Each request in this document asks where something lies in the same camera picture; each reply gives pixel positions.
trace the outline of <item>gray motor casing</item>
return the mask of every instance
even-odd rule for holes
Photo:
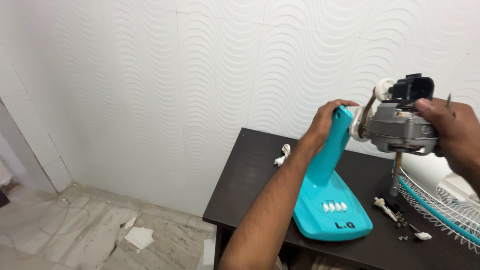
[[[382,103],[366,123],[366,136],[385,153],[404,152],[425,156],[433,152],[438,134],[434,126],[416,112]]]

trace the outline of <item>dark wooden table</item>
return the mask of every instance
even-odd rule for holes
[[[294,148],[297,140],[246,128],[240,131],[203,217],[205,222],[217,225],[216,269],[231,234],[278,170],[273,163],[281,156],[284,144]],[[459,240],[442,232],[440,227],[434,227],[402,197],[398,202],[406,221],[428,232],[432,240],[417,241],[409,228],[397,229],[373,204],[373,198],[391,183],[392,164],[392,160],[345,151],[336,167],[372,220],[373,230],[369,235],[347,242],[315,241],[303,236],[292,219],[284,245],[314,250],[364,269],[480,269],[480,255],[460,245]],[[405,235],[409,236],[408,241],[398,239]]]

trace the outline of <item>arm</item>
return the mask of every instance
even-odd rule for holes
[[[473,109],[463,103],[419,99],[415,107],[439,133],[437,153],[445,156],[450,168],[467,180],[480,194],[480,124]]]
[[[332,126],[333,111],[340,105],[358,106],[355,102],[335,100],[318,110],[305,136],[241,221],[227,245],[220,261],[220,269],[273,268],[308,165],[322,150]]]

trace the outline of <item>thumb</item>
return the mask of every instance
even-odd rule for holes
[[[454,129],[455,117],[446,107],[438,106],[424,98],[417,100],[415,107],[441,134],[448,135]]]

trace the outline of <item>marble floor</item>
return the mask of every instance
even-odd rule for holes
[[[216,226],[202,218],[84,185],[59,196],[20,187],[0,208],[0,270],[211,270],[203,242]],[[137,254],[120,225],[154,230]]]

